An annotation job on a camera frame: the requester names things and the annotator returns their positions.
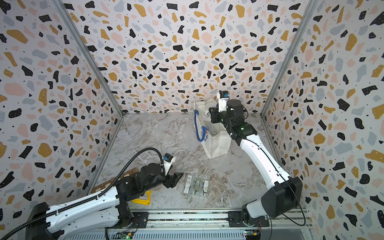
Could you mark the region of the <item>white canvas bag blue handles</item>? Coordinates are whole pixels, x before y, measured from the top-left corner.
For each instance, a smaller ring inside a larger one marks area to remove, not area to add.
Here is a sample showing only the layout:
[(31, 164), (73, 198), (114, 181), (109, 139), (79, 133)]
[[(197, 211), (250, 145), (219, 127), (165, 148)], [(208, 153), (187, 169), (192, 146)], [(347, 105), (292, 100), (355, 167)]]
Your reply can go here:
[(202, 144), (209, 159), (226, 155), (232, 141), (221, 123), (212, 124), (211, 118), (208, 119), (204, 116), (205, 109), (216, 107), (217, 104), (214, 99), (194, 103), (194, 127), (197, 140)]

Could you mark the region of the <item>green compass set case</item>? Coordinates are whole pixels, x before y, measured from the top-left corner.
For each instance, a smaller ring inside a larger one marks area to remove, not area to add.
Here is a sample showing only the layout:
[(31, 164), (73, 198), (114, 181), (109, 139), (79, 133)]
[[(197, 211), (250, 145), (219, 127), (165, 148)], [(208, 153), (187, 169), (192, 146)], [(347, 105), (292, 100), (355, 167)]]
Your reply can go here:
[(200, 187), (201, 187), (201, 177), (196, 175), (194, 179), (193, 195), (196, 196), (200, 193)]

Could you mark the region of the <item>clear compass set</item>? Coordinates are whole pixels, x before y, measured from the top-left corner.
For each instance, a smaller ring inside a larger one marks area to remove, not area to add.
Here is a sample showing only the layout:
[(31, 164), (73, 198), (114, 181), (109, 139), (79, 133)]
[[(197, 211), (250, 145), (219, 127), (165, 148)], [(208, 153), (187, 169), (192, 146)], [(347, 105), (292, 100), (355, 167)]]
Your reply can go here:
[(202, 185), (202, 196), (205, 197), (208, 194), (210, 186), (210, 177), (204, 176), (203, 177), (203, 185)]

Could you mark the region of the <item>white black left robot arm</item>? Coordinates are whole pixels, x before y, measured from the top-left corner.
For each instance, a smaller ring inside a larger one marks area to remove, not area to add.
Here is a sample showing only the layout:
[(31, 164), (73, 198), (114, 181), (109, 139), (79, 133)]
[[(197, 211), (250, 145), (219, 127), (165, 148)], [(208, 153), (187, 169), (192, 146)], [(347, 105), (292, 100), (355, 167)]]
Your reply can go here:
[(26, 239), (63, 240), (89, 230), (134, 225), (137, 221), (129, 202), (159, 185), (174, 188), (183, 175), (165, 175), (159, 164), (151, 163), (117, 180), (109, 190), (61, 205), (38, 204), (30, 215)]

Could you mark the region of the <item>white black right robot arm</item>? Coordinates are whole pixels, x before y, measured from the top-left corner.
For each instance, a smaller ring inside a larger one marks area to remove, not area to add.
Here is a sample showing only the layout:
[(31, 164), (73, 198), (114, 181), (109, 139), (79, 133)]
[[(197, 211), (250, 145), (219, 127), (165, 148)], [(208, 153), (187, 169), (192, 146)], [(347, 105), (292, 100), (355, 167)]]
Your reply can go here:
[(209, 111), (211, 122), (223, 124), (229, 136), (251, 158), (268, 188), (260, 199), (242, 207), (244, 224), (253, 226), (260, 217), (276, 218), (292, 209), (300, 208), (303, 189), (301, 179), (291, 177), (269, 153), (256, 129), (245, 121), (241, 101), (222, 99), (217, 107), (211, 107)]

